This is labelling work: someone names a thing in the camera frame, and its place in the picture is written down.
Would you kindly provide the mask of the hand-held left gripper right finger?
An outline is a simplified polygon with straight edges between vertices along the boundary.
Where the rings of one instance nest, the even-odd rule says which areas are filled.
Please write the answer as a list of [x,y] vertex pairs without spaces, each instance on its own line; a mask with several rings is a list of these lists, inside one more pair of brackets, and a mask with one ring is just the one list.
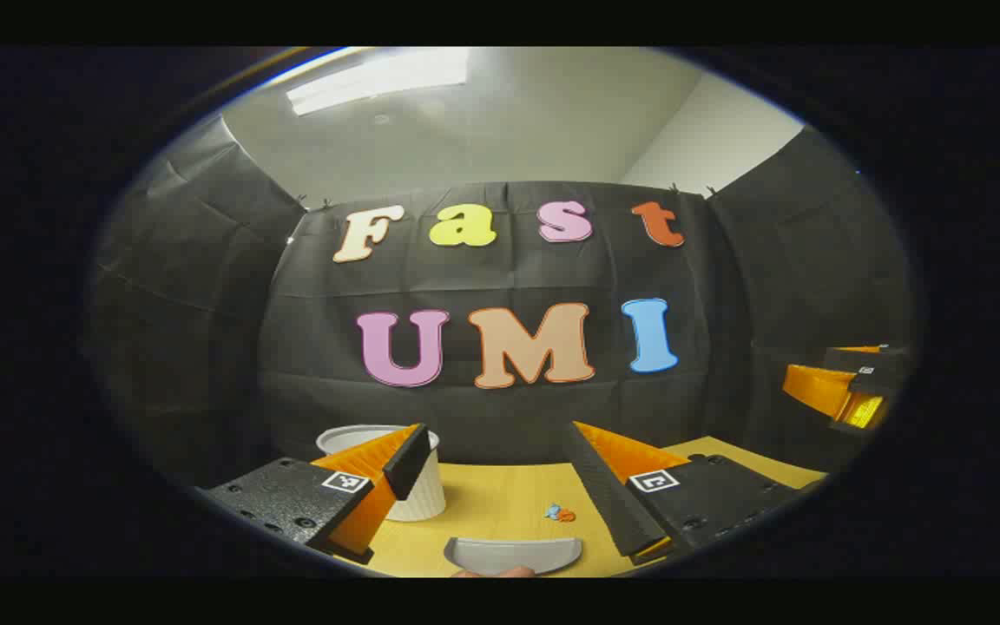
[[800,498],[729,457],[682,457],[591,424],[569,424],[563,442],[616,549],[635,565],[729,541]]

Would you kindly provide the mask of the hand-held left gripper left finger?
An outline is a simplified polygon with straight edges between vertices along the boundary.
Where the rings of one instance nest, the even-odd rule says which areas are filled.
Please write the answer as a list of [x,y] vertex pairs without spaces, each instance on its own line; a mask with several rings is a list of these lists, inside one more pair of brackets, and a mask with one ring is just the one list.
[[378,529],[409,497],[430,454],[429,428],[412,424],[319,459],[271,460],[205,494],[258,529],[365,564]]

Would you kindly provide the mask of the grey plastic dustpan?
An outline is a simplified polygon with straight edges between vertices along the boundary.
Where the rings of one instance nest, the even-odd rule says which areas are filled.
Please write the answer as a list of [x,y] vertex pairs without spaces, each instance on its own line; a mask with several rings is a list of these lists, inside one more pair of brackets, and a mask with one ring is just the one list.
[[452,537],[445,543],[444,557],[458,569],[481,576],[497,576],[516,567],[533,574],[559,572],[579,561],[584,543],[567,537],[551,541],[484,541]]

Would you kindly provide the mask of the yellow wooden desktop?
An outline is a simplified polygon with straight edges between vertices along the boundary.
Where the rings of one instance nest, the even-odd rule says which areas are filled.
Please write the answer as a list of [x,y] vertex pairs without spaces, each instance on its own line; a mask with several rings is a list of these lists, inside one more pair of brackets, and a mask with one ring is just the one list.
[[[575,537],[584,543],[578,562],[554,577],[609,577],[653,569],[634,565],[616,549],[569,462],[544,465],[439,464],[447,506],[421,522],[386,521],[372,541],[370,573],[400,577],[447,577],[457,567],[444,557],[452,537],[484,541],[551,541]],[[550,505],[576,513],[572,523],[544,517]]]

